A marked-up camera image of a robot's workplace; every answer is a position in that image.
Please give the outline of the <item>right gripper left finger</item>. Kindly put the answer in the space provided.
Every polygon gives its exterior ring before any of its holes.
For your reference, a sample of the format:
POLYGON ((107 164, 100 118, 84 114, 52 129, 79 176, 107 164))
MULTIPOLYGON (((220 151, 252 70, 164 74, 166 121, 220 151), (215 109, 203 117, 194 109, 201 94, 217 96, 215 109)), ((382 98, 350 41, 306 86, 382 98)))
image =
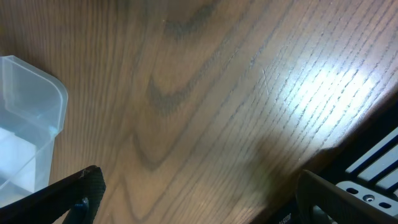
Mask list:
POLYGON ((1 208, 1 223, 92 224, 106 190, 103 173, 89 166, 28 197, 1 208))

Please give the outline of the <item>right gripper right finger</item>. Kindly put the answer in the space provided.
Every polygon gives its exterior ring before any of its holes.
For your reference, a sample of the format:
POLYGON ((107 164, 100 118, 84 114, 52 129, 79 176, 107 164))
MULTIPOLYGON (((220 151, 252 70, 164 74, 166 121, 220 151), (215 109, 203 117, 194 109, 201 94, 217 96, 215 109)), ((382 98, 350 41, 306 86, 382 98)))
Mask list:
POLYGON ((302 223, 397 224, 397 201, 352 181, 334 185, 304 170, 295 196, 302 223))

